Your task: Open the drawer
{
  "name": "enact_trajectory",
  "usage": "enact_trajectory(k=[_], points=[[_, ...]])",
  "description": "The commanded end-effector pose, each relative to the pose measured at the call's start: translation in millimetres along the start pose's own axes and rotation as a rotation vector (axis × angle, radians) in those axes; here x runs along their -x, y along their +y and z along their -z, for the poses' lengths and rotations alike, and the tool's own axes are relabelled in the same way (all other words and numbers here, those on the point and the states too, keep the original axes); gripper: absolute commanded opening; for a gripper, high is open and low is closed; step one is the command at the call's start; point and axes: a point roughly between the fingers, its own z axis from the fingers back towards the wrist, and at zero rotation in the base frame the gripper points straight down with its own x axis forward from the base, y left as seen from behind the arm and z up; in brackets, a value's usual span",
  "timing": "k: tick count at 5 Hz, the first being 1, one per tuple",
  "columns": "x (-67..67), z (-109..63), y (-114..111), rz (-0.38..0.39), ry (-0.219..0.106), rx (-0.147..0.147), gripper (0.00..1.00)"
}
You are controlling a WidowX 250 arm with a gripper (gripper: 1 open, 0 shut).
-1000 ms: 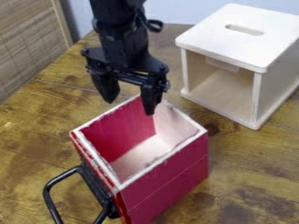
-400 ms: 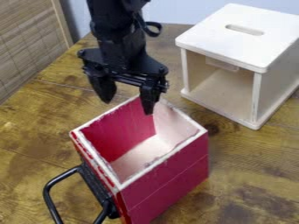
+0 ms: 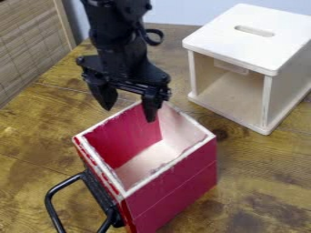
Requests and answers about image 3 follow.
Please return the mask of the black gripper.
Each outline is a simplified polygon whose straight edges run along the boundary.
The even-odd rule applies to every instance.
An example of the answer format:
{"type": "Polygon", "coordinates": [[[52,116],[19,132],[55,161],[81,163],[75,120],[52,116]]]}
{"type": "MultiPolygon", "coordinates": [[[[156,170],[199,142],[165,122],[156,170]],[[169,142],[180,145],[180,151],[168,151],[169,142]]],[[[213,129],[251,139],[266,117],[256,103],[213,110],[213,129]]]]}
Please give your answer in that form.
{"type": "Polygon", "coordinates": [[[149,61],[147,46],[159,46],[164,39],[160,30],[133,30],[117,38],[89,31],[96,55],[80,56],[76,64],[101,108],[109,111],[117,100],[116,90],[141,96],[141,107],[148,123],[156,121],[156,112],[169,100],[169,75],[149,61]]]}

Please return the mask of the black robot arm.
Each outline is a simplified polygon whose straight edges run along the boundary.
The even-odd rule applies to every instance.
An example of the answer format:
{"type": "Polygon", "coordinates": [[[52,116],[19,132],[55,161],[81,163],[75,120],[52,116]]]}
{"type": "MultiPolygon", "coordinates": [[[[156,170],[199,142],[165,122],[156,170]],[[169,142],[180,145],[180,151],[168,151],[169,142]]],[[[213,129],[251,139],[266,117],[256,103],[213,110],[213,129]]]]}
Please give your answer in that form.
{"type": "Polygon", "coordinates": [[[147,47],[163,43],[151,35],[164,35],[143,24],[143,16],[152,10],[151,0],[80,1],[88,17],[89,40],[97,50],[95,55],[76,59],[91,94],[107,110],[113,107],[120,90],[140,95],[145,120],[153,122],[171,90],[169,75],[147,56],[147,47]]]}

